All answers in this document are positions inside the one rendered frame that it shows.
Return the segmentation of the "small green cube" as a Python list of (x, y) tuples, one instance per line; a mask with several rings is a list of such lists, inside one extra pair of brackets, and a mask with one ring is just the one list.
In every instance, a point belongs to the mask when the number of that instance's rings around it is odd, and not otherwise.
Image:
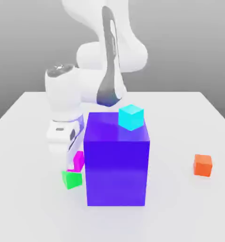
[(68, 190), (82, 185), (81, 173), (62, 171), (61, 174), (62, 174), (63, 183), (65, 184), (65, 187)]

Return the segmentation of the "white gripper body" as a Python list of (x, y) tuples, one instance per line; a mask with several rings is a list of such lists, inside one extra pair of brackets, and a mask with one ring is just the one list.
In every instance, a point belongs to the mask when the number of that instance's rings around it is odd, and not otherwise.
[(74, 156), (77, 153), (84, 137), (84, 117), (81, 115), (79, 118), (71, 123), (73, 129), (70, 133), (70, 144), (67, 151), (66, 166), (67, 169), (74, 169)]

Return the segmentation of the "small cyan cube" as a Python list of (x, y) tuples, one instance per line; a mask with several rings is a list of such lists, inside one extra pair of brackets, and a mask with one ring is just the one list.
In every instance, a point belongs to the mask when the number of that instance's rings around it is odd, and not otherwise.
[(118, 125), (133, 131), (144, 125), (144, 109), (129, 104), (119, 109)]

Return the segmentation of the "small magenta cube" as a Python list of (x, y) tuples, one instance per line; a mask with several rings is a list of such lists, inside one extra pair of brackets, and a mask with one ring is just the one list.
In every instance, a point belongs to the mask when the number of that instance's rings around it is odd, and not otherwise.
[(75, 154), (75, 156), (73, 157), (72, 161), (69, 162), (69, 165), (67, 167), (67, 171), (68, 172), (80, 173), (82, 171), (84, 163), (85, 163), (84, 152), (78, 151)]

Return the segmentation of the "large blue box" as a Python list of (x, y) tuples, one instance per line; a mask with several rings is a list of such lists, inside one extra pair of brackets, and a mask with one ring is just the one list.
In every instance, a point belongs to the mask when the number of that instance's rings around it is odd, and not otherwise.
[(91, 112), (84, 136), (88, 206), (144, 206), (150, 138), (146, 125), (129, 131), (116, 112)]

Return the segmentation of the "small orange cube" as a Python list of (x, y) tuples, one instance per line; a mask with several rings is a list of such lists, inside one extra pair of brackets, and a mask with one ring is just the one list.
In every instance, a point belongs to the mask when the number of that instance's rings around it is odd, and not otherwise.
[(194, 175), (210, 177), (212, 171), (212, 158), (209, 155), (196, 154), (194, 157)]

